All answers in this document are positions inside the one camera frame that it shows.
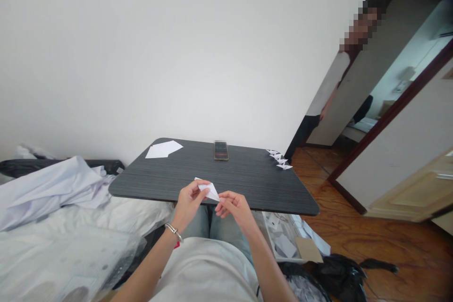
white shirt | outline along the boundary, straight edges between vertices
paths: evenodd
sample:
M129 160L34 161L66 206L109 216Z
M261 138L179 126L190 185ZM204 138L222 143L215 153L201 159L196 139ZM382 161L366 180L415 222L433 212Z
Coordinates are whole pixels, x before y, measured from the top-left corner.
M321 114L322 109L330 98L341 77L349 66L349 55L346 52L338 52L332 65L330 66L326 77L321 83L315 98L308 108L306 116L317 116Z
M236 247L190 237L173 250L151 301L262 301L258 286L255 269Z

door frame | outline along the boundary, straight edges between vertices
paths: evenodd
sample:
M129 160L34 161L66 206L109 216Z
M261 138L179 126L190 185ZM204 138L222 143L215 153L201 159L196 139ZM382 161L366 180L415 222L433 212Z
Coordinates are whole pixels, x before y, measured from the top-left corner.
M409 104L409 102L425 87L425 85L440 71L442 67L453 58L453 39L440 51L431 63L420 73L412 84L402 93L396 102L387 110L382 118L370 129L351 153L337 166L327 180L335 189L361 214L367 212L338 181L338 177L351 165L351 163L370 145L370 143L395 119L395 117Z

dark gray table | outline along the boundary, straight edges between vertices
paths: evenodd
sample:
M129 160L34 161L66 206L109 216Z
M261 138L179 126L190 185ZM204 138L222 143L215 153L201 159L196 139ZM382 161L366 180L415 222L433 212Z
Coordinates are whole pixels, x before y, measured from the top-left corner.
M184 146L168 158L146 159L146 148L110 184L113 196L177 201L181 188L195 177L214 183L218 193L243 194L252 210L315 216L319 206L293 169L283 170L264 149L228 146L229 160L214 160L214 144L174 140ZM208 199L204 204L217 204Z

plastic bag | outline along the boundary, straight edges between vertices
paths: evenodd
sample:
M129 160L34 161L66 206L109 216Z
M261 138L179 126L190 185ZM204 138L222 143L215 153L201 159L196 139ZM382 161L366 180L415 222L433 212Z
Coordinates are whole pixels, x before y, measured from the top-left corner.
M24 243L30 241L20 233ZM3 240L3 251L8 240ZM2 301L91 301L112 289L131 264L145 241L126 234L94 227L82 227L72 235L41 239L34 251L11 250L8 272L0 273ZM17 246L18 242L9 242Z
M332 302L329 294L304 267L290 262L282 262L278 266L299 301Z
M366 259L357 264L339 254L323 257L324 263L317 264L314 277L333 296L345 302L366 302L363 279L367 275L362 268L384 269L396 274L398 267L392 263Z

hand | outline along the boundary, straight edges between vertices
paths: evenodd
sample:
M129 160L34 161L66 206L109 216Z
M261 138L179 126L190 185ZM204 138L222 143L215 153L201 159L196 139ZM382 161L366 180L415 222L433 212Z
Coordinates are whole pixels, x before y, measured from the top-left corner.
M220 193L218 196L220 197L220 203L216 206L217 216L225 218L229 214L232 214L241 231L246 236L259 231L249 204L243 195L226 191Z
M198 185L200 184L208 185L210 184L210 181L201 179L194 180L179 192L175 217L171 222L171 225L178 230L179 234L182 234L189 223L192 222L201 202L207 200L206 195L209 192L209 188L200 192L200 189L198 188Z
M322 121L326 115L327 115L327 110L328 108L323 108L322 111L321 111L321 115L319 116L319 121Z

